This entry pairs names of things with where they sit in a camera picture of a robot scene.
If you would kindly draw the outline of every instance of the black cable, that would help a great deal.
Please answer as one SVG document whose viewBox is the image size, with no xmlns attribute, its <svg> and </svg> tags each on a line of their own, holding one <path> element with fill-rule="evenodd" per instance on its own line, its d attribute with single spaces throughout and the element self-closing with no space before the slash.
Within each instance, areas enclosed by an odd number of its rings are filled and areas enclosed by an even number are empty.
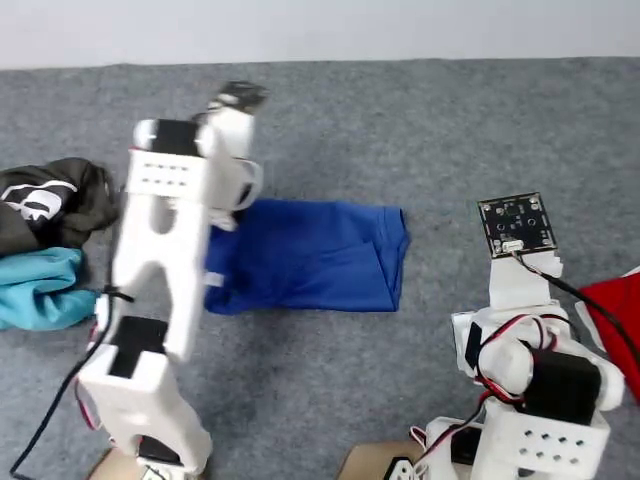
<svg viewBox="0 0 640 480">
<path fill-rule="evenodd" d="M 624 329 L 624 327 L 620 323 L 620 320 L 618 320 L 613 313 L 609 312 L 606 308 L 604 308 L 598 302 L 593 300 L 591 297 L 588 297 L 587 295 L 582 293 L 580 290 L 572 287 L 564 280 L 561 280 L 557 277 L 549 275 L 548 273 L 542 272 L 537 268 L 532 267 L 531 265 L 528 265 L 523 260 L 522 255 L 514 254 L 513 256 L 516 260 L 518 260 L 518 262 L 520 262 L 520 264 L 524 268 L 529 270 L 531 273 L 535 273 L 536 275 L 541 276 L 550 284 L 558 287 L 560 290 L 570 293 L 571 295 L 576 297 L 578 300 L 583 301 L 586 305 L 590 306 L 591 308 L 596 310 L 598 313 L 600 313 L 605 318 L 605 320 L 607 320 L 611 324 L 611 326 L 615 328 L 616 332 L 618 333 L 618 335 L 620 335 L 620 338 L 622 338 L 622 341 L 625 343 L 626 347 L 629 349 L 629 352 L 633 356 L 633 359 L 636 363 L 636 367 L 640 369 L 640 352 L 638 351 L 638 348 L 636 347 L 636 345 L 633 343 L 633 340 L 631 339 L 627 331 Z"/>
<path fill-rule="evenodd" d="M 114 204 L 116 205 L 116 208 L 118 210 L 119 210 L 119 206 L 120 206 L 120 197 L 122 196 L 122 190 L 123 189 L 120 188 L 120 192 L 118 194 L 118 197 L 115 199 L 115 202 L 114 202 Z M 33 448 L 38 443 L 38 440 L 40 440 L 40 437 L 42 436 L 42 433 L 44 432 L 44 430 L 49 425 L 49 421 L 51 420 L 51 417 L 53 416 L 53 414 L 55 413 L 56 409 L 60 405 L 60 401 L 62 400 L 62 396 L 64 395 L 65 391 L 67 390 L 67 388 L 69 387 L 71 382 L 74 380 L 74 378 L 76 377 L 78 372 L 80 370 L 82 370 L 82 367 L 84 367 L 86 365 L 86 363 L 89 361 L 89 359 L 92 357 L 92 355 L 96 352 L 96 350 L 98 350 L 100 345 L 102 345 L 102 343 L 104 342 L 104 339 L 106 338 L 107 334 L 109 333 L 109 329 L 110 329 L 111 323 L 113 321 L 113 300 L 114 300 L 114 298 L 116 296 L 118 296 L 117 294 L 115 294 L 117 289 L 114 288 L 113 285 L 112 285 L 112 281 L 113 281 L 113 258 L 115 256 L 116 240 L 117 240 L 117 237 L 118 237 L 118 233 L 119 233 L 119 228 L 118 228 L 118 223 L 116 223 L 116 224 L 113 225 L 113 227 L 111 229 L 111 239 L 109 241 L 109 252 L 108 252 L 107 273 L 106 273 L 107 285 L 104 288 L 105 293 L 107 293 L 107 295 L 108 295 L 108 297 L 107 297 L 107 299 L 108 299 L 108 302 L 107 302 L 107 304 L 108 304 L 107 324 L 105 325 L 105 328 L 102 331 L 102 333 L 100 334 L 100 336 L 94 342 L 93 346 L 89 350 L 87 350 L 85 352 L 83 357 L 80 360 L 78 360 L 78 362 L 73 366 L 73 368 L 69 371 L 69 373 L 67 374 L 65 379 L 62 381 L 62 383 L 60 384 L 60 387 L 58 388 L 58 391 L 56 392 L 55 397 L 53 397 L 53 401 L 51 402 L 51 405 L 49 405 L 49 409 L 47 410 L 47 413 L 45 413 L 45 415 L 44 415 L 42 421 L 40 422 L 40 425 L 38 426 L 36 432 L 31 437 L 31 440 L 29 440 L 29 444 L 24 449 L 24 451 L 20 454 L 18 459 L 15 461 L 15 463 L 13 464 L 11 469 L 9 470 L 9 474 L 11 475 L 11 477 L 15 478 L 16 480 L 34 480 L 31 477 L 28 477 L 26 475 L 22 475 L 22 474 L 18 473 L 18 468 L 20 468 L 20 465 L 22 465 L 22 463 L 27 459 L 27 457 L 29 456 L 29 454 L 31 453 Z"/>
<path fill-rule="evenodd" d="M 543 315 L 540 315 L 540 317 L 541 318 L 553 318 L 554 320 L 560 320 L 561 322 L 566 323 L 567 325 L 569 325 L 569 330 L 571 331 L 571 336 L 574 337 L 578 343 L 582 343 L 582 334 L 580 333 L 580 330 L 578 329 L 576 324 L 573 323 L 568 318 L 562 317 L 560 315 L 554 315 L 552 313 L 545 313 Z"/>
</svg>

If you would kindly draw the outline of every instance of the wire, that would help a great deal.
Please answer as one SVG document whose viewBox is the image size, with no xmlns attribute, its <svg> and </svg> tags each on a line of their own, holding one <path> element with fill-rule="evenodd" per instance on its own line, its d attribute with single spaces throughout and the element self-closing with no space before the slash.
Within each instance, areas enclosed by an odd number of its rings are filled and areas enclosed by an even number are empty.
<svg viewBox="0 0 640 480">
<path fill-rule="evenodd" d="M 582 300 L 585 304 L 587 304 L 588 306 L 596 310 L 598 313 L 600 313 L 604 317 L 604 319 L 607 320 L 611 324 L 611 326 L 616 330 L 618 335 L 620 335 L 620 337 L 622 338 L 622 341 L 625 343 L 626 347 L 629 349 L 629 352 L 633 356 L 633 359 L 636 363 L 636 367 L 640 369 L 640 352 L 638 351 L 638 348 L 636 347 L 636 345 L 633 343 L 633 340 L 631 339 L 627 331 L 624 329 L 624 327 L 620 323 L 620 320 L 618 320 L 613 313 L 609 312 L 606 308 L 604 308 L 598 302 L 593 300 L 591 297 L 585 295 L 580 290 L 572 287 L 564 280 L 561 280 L 557 277 L 549 275 L 548 273 L 542 272 L 538 270 L 536 267 L 533 267 L 527 264 L 522 258 L 522 255 L 519 255 L 516 252 L 513 252 L 512 255 L 524 268 L 529 270 L 531 273 L 534 273 L 544 278 L 546 281 L 558 287 L 560 290 L 570 293 L 571 295 L 576 297 L 578 300 Z"/>
<path fill-rule="evenodd" d="M 571 331 L 571 336 L 573 338 L 575 338 L 575 340 L 578 343 L 582 343 L 582 334 L 580 333 L 580 330 L 578 330 L 578 327 L 576 326 L 576 324 L 573 323 L 568 318 L 561 317 L 560 315 L 554 315 L 552 313 L 545 313 L 543 315 L 540 315 L 540 317 L 541 318 L 552 318 L 554 320 L 560 320 L 561 322 L 566 323 L 567 325 L 569 325 L 569 330 Z"/>
<path fill-rule="evenodd" d="M 496 340 L 497 338 L 499 338 L 507 330 L 509 330 L 516 323 L 518 323 L 518 322 L 520 322 L 522 320 L 533 320 L 534 323 L 536 324 L 536 326 L 538 327 L 538 333 L 540 334 L 540 341 L 538 343 L 538 348 L 540 348 L 540 349 L 542 349 L 542 348 L 547 348 L 547 349 L 555 348 L 555 345 L 557 343 L 557 339 L 556 339 L 555 335 L 553 335 L 553 334 L 551 336 L 551 341 L 545 347 L 545 343 L 546 343 L 545 342 L 545 338 L 546 338 L 545 332 L 546 332 L 546 329 L 542 326 L 542 323 L 540 321 L 541 317 L 539 317 L 537 315 L 531 315 L 531 314 L 521 314 L 521 315 L 516 315 L 515 317 L 511 318 L 510 320 L 508 320 L 507 322 L 502 324 L 498 329 L 496 329 L 491 335 L 489 335 L 487 337 L 487 339 L 480 344 L 480 349 L 478 350 L 478 357 L 480 357 L 480 354 L 482 353 L 482 350 L 489 343 L 491 343 L 494 340 Z M 479 381 L 480 383 L 482 383 L 482 385 L 484 385 L 484 387 L 487 390 L 489 390 L 489 392 L 491 392 L 501 402 L 507 403 L 507 404 L 510 404 L 510 405 L 514 405 L 514 404 L 520 404 L 520 403 L 522 403 L 524 401 L 522 396 L 514 395 L 514 394 L 508 392 L 502 386 L 500 386 L 498 383 L 494 382 L 490 378 L 487 378 L 482 373 L 482 370 L 480 370 L 480 364 L 479 363 L 476 365 L 476 371 L 477 371 L 477 374 L 478 374 L 478 376 L 476 377 L 476 380 Z"/>
<path fill-rule="evenodd" d="M 76 402 L 78 403 L 78 408 L 80 409 L 80 415 L 82 415 L 82 419 L 84 420 L 84 423 L 87 424 L 87 427 L 89 427 L 89 430 L 100 430 L 100 428 L 102 428 L 102 422 L 96 422 L 94 420 L 93 415 L 89 411 L 89 407 L 87 407 L 84 400 L 82 400 L 80 395 L 80 381 L 77 377 L 73 384 L 73 394 L 76 397 Z"/>
<path fill-rule="evenodd" d="M 160 470 L 156 470 L 155 468 L 150 467 L 149 465 L 147 465 L 147 470 L 152 472 L 156 477 L 158 477 L 160 480 L 167 480 L 167 477 L 165 477 L 164 475 L 162 475 L 160 473 Z"/>
<path fill-rule="evenodd" d="M 116 198 L 116 200 L 114 202 L 114 205 L 116 206 L 116 209 L 118 209 L 118 210 L 119 210 L 119 206 L 120 206 L 120 198 L 122 196 L 122 191 L 123 191 L 123 188 L 120 188 L 119 192 L 118 192 L 118 197 Z M 56 395 L 53 397 L 53 400 L 52 400 L 51 404 L 49 405 L 49 408 L 48 408 L 47 412 L 45 413 L 42 421 L 40 422 L 40 425 L 38 426 L 38 428 L 36 429 L 36 432 L 31 437 L 31 440 L 29 440 L 29 443 L 27 444 L 27 447 L 20 454 L 18 459 L 15 461 L 15 463 L 11 466 L 11 469 L 9 470 L 9 474 L 11 475 L 12 478 L 14 478 L 16 480 L 33 480 L 31 477 L 28 477 L 26 475 L 22 475 L 21 473 L 18 473 L 18 468 L 20 468 L 20 465 L 22 465 L 22 463 L 27 459 L 27 457 L 29 456 L 31 451 L 34 449 L 34 447 L 38 443 L 38 440 L 40 440 L 40 437 L 42 436 L 42 433 L 44 432 L 44 430 L 49 425 L 49 422 L 51 421 L 51 417 L 53 416 L 53 414 L 55 413 L 56 409 L 60 405 L 60 401 L 62 400 L 62 396 L 64 395 L 65 391 L 67 390 L 67 388 L 69 387 L 71 382 L 73 382 L 73 380 L 75 379 L 75 377 L 78 374 L 78 372 L 82 369 L 82 367 L 84 367 L 87 364 L 87 362 L 93 356 L 93 354 L 96 352 L 96 350 L 98 350 L 98 348 L 100 348 L 100 345 L 102 345 L 102 343 L 104 342 L 107 334 L 109 333 L 109 329 L 110 329 L 111 323 L 113 321 L 113 301 L 114 301 L 115 295 L 114 295 L 113 291 L 111 291 L 111 290 L 114 290 L 113 286 L 112 286 L 112 280 L 113 280 L 113 258 L 115 256 L 116 239 L 117 239 L 118 232 L 119 232 L 118 224 L 114 224 L 114 226 L 111 229 L 111 239 L 109 241 L 109 252 L 108 252 L 109 257 L 108 257 L 108 261 L 107 261 L 107 274 L 106 274 L 106 276 L 107 276 L 107 286 L 105 287 L 105 292 L 107 292 L 107 295 L 108 295 L 108 297 L 107 297 L 107 300 L 108 300 L 107 301 L 107 304 L 108 304 L 107 323 L 106 323 L 106 325 L 104 327 L 104 330 L 100 333 L 100 335 L 96 339 L 95 343 L 91 346 L 91 348 L 89 350 L 87 350 L 85 352 L 85 354 L 82 356 L 82 358 L 80 360 L 78 360 L 78 362 L 76 362 L 76 364 L 73 366 L 73 368 L 71 368 L 71 370 L 69 371 L 67 376 L 64 378 L 64 380 L 60 384 L 60 387 L 58 388 L 58 391 L 56 392 Z"/>
</svg>

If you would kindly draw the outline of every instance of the carpet floor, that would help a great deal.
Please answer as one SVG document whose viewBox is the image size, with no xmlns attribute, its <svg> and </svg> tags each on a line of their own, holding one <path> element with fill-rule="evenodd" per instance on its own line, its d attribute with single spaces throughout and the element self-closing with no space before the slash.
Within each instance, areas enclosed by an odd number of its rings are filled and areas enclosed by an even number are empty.
<svg viewBox="0 0 640 480">
<path fill-rule="evenodd" d="M 640 59 L 0 72 L 0 167 L 83 156 L 123 181 L 137 120 L 186 118 L 225 80 L 248 79 L 271 91 L 253 149 L 265 196 L 405 209 L 399 312 L 204 314 L 178 372 L 213 437 L 215 478 L 331 479 L 356 443 L 405 439 L 412 424 L 474 409 L 479 389 L 456 368 L 449 318 L 488 303 L 477 200 L 541 191 L 574 285 L 640 264 L 639 75 Z M 85 248 L 96 284 L 106 240 L 94 234 Z M 166 317 L 163 285 L 149 286 L 138 313 Z M 88 329 L 0 333 L 0 478 Z M 605 415 L 597 478 L 640 478 L 639 413 L 627 392 Z M 67 395 L 23 472 L 84 478 L 106 441 Z"/>
</svg>

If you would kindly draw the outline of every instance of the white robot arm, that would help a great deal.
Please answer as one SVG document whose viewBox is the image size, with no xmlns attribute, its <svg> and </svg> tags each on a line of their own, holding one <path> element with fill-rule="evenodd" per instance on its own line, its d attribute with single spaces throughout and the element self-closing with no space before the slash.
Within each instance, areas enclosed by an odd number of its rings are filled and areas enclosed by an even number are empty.
<svg viewBox="0 0 640 480">
<path fill-rule="evenodd" d="M 539 194 L 480 202 L 480 210 L 493 254 L 490 306 L 452 322 L 458 368 L 488 391 L 467 422 L 429 423 L 423 456 L 389 478 L 592 479 L 610 432 L 600 412 L 620 405 L 624 377 L 573 338 L 535 274 L 562 273 Z M 474 423 L 483 406 L 484 423 Z"/>
<path fill-rule="evenodd" d="M 166 480 L 199 475 L 212 450 L 209 433 L 180 396 L 172 366 L 187 362 L 203 309 L 210 220 L 233 229 L 232 212 L 249 206 L 261 169 L 246 160 L 253 109 L 264 89 L 230 83 L 199 121 L 145 120 L 134 134 L 113 285 L 122 294 L 105 341 L 80 371 L 112 442 Z M 167 208 L 169 231 L 159 230 Z M 130 315 L 135 298 L 164 268 L 172 311 L 167 321 Z M 98 331 L 109 298 L 96 305 Z"/>
</svg>

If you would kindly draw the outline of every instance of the clothing pile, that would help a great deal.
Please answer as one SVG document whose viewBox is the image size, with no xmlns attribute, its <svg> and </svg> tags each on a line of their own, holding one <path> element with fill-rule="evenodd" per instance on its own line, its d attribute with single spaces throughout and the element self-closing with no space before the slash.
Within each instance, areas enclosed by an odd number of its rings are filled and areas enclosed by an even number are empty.
<svg viewBox="0 0 640 480">
<path fill-rule="evenodd" d="M 83 158 L 0 172 L 0 329 L 56 330 L 93 313 L 74 289 L 82 245 L 117 218 L 107 172 Z"/>
</svg>

